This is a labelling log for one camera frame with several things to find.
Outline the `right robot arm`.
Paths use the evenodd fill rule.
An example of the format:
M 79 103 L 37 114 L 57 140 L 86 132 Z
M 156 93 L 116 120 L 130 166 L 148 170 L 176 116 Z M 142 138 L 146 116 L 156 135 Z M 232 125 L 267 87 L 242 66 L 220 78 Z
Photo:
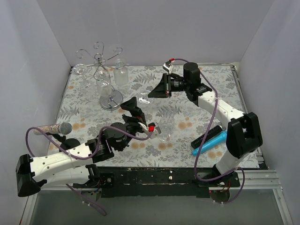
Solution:
M 257 115 L 235 109 L 218 97 L 217 90 L 210 82 L 203 83 L 204 74 L 194 62 L 186 62 L 183 76 L 172 72 L 174 59 L 163 64 L 165 73 L 160 83 L 148 94 L 149 98 L 170 98 L 173 92 L 185 92 L 189 101 L 211 113 L 227 130 L 227 150 L 222 158 L 213 166 L 211 174 L 202 182 L 213 182 L 223 186 L 229 181 L 240 162 L 251 152 L 262 146 L 263 139 Z

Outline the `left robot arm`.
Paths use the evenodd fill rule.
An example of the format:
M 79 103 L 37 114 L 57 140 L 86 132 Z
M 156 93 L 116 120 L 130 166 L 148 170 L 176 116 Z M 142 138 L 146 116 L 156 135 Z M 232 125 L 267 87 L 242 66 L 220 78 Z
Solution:
M 113 158 L 114 151 L 124 150 L 132 139 L 139 140 L 137 133 L 146 134 L 146 140 L 157 134 L 155 124 L 147 124 L 135 97 L 120 106 L 131 115 L 123 115 L 123 123 L 104 126 L 96 138 L 83 144 L 77 139 L 59 135 L 58 127 L 54 131 L 33 127 L 32 130 L 38 131 L 50 141 L 60 141 L 60 151 L 43 157 L 35 157 L 30 151 L 19 157 L 15 170 L 17 195 L 27 197 L 45 187 L 60 184 L 75 183 L 91 188 L 113 186 L 114 175 L 100 172 L 96 164 Z

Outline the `patterned tumbler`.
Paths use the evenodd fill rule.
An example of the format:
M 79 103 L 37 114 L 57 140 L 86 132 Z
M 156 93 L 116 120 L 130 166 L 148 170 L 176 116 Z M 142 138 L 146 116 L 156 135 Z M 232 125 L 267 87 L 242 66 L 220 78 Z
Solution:
M 97 92 L 101 97 L 107 97 L 112 92 L 110 74 L 105 70 L 96 73 Z
M 126 64 L 120 59 L 117 59 L 115 64 L 116 66 L 113 71 L 115 83 L 117 86 L 124 86 L 129 81 Z

